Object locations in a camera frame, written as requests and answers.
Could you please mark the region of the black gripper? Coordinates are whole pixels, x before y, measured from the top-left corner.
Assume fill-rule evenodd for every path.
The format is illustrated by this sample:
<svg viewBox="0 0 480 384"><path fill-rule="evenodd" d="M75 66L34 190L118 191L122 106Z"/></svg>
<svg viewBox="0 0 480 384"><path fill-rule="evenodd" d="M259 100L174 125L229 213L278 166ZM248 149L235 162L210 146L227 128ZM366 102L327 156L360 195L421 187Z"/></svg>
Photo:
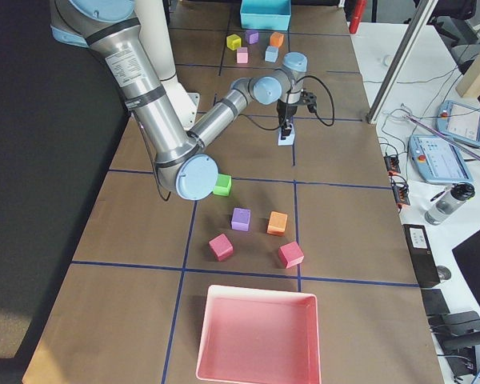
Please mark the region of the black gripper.
<svg viewBox="0 0 480 384"><path fill-rule="evenodd" d="M300 93L284 93L278 100L276 110L278 112L278 124L282 126L282 139L288 139L292 135L291 119L296 114Z"/></svg>

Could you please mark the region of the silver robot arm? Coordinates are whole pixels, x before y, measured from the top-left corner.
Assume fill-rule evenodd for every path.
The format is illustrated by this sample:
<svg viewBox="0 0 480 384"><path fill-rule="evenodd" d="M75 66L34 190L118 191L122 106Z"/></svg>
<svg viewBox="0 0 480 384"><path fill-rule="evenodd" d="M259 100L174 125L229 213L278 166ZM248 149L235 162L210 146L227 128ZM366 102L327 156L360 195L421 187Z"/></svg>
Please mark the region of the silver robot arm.
<svg viewBox="0 0 480 384"><path fill-rule="evenodd" d="M205 148L252 101L295 104L302 92L307 58L289 52L272 74L233 82L217 104L185 129L169 94L178 77L161 1L52 1L50 16L57 41L104 58L146 148L155 151L150 160L158 186L186 200L211 194L218 166Z"/></svg>

